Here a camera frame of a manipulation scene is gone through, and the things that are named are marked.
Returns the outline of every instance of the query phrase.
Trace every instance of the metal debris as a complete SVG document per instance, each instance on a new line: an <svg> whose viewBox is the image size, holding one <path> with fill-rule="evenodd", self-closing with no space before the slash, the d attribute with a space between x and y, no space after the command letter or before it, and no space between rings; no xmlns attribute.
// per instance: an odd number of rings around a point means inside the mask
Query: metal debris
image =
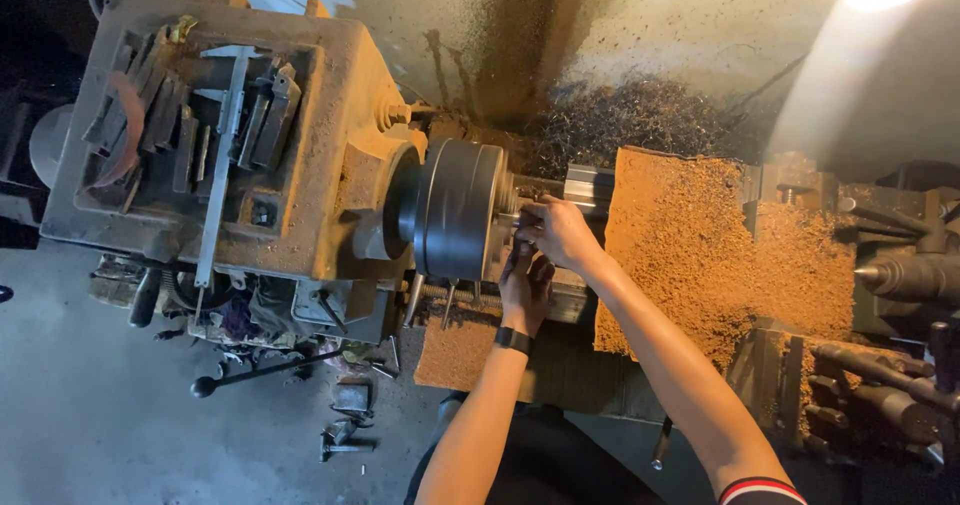
<svg viewBox="0 0 960 505"><path fill-rule="evenodd" d="M570 163L612 168L625 145L680 156L735 156L736 122L706 96L652 75L619 88L588 90L578 82L556 91L544 113L542 140L524 151L519 173L562 180Z"/></svg>

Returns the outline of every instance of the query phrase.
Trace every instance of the lathe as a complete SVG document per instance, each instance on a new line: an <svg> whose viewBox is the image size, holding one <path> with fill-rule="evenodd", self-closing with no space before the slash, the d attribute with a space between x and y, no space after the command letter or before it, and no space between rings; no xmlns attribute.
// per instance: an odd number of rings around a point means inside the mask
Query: lathe
<svg viewBox="0 0 960 505"><path fill-rule="evenodd" d="M447 313L454 301L498 304L491 281L522 186L509 151L425 122L429 108L404 101L362 23L330 19L317 0L306 8L105 2L41 233L103 250L92 291L129 305L133 326L158 310L186 315L198 338L289 350L315 335L379 343L402 309L413 321L424 293L446 298ZM882 450L960 465L960 192L923 171L843 184L794 153L744 170L748 229L762 202L846 213L838 236L857 247L850 327L867 351L760 316L727 371L790 445L837 462ZM580 205L602 237L610 169L571 165L563 183L535 182ZM210 318L242 293L249 325ZM551 319L591 320L578 278L558 278L552 297Z"/></svg>

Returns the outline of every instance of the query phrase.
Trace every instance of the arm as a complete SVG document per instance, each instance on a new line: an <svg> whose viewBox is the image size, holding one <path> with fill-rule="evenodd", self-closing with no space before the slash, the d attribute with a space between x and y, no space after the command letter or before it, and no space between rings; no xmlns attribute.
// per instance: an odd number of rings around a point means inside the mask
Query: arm
<svg viewBox="0 0 960 505"><path fill-rule="evenodd" d="M573 203L546 195L525 208L543 220L517 237L579 274L616 318L667 415L690 441L714 494L754 476L789 483L777 455L723 377L597 243Z"/></svg>
<svg viewBox="0 0 960 505"><path fill-rule="evenodd" d="M533 249L515 243L500 280L501 327L533 338L546 316L547 292L554 266ZM527 356L495 345L486 356L480 379L439 440L416 494L417 504L458 505L487 499L514 416Z"/></svg>

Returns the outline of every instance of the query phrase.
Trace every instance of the person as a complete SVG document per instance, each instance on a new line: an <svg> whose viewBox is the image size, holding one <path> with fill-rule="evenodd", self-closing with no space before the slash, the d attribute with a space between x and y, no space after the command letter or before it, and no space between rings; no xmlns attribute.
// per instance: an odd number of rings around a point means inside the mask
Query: person
<svg viewBox="0 0 960 505"><path fill-rule="evenodd" d="M559 409L516 401L529 352L523 339L534 339L546 317L555 265L580 275L616 318L718 503L806 503L707 357L604 252L577 206L550 195L522 209L500 281L497 343L473 390L441 404L443 424L405 503L663 503Z"/></svg>

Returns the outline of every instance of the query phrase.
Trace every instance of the right hand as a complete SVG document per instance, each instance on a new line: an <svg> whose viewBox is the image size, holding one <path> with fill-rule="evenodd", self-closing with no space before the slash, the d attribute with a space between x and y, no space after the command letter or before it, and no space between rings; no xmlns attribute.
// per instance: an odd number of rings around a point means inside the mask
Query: right hand
<svg viewBox="0 0 960 505"><path fill-rule="evenodd" d="M573 202L544 194L536 203L524 205L521 212L541 219L542 223L526 225L527 222L521 220L520 225L524 227L516 230L514 238L535 244L558 266L582 276L584 267L604 254L583 213Z"/></svg>

